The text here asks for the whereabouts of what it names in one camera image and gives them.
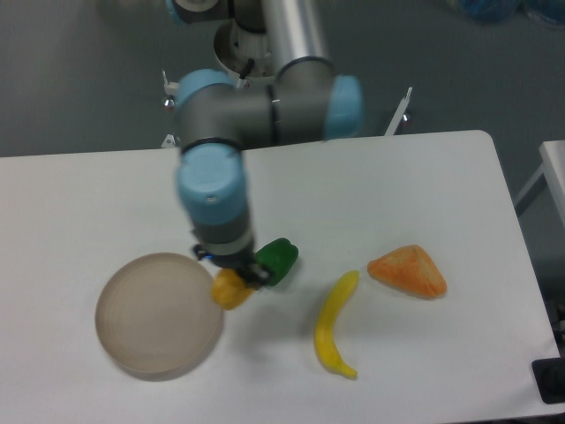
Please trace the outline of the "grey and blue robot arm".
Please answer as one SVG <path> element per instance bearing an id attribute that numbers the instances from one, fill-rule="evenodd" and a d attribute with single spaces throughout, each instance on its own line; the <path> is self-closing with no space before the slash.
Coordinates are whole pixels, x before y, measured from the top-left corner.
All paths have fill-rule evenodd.
<path id="1" fill-rule="evenodd" d="M 171 91 L 181 163 L 177 192 L 199 260 L 231 269 L 258 289 L 273 280 L 257 262 L 242 154 L 249 148 L 355 136 L 365 118 L 362 87 L 328 56 L 313 1 L 170 1 L 184 23 L 231 19 L 238 47 L 258 47 L 275 79 L 244 87 L 222 71 L 185 75 Z"/>

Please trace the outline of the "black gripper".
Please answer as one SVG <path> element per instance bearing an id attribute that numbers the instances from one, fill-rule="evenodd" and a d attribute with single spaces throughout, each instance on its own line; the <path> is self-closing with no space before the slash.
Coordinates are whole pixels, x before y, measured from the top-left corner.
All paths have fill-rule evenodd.
<path id="1" fill-rule="evenodd" d="M 197 243 L 192 253 L 198 261 L 208 260 L 222 269 L 233 269 L 245 281 L 245 285 L 254 290 L 269 286 L 272 270 L 254 260 L 254 242 L 239 244 Z"/>

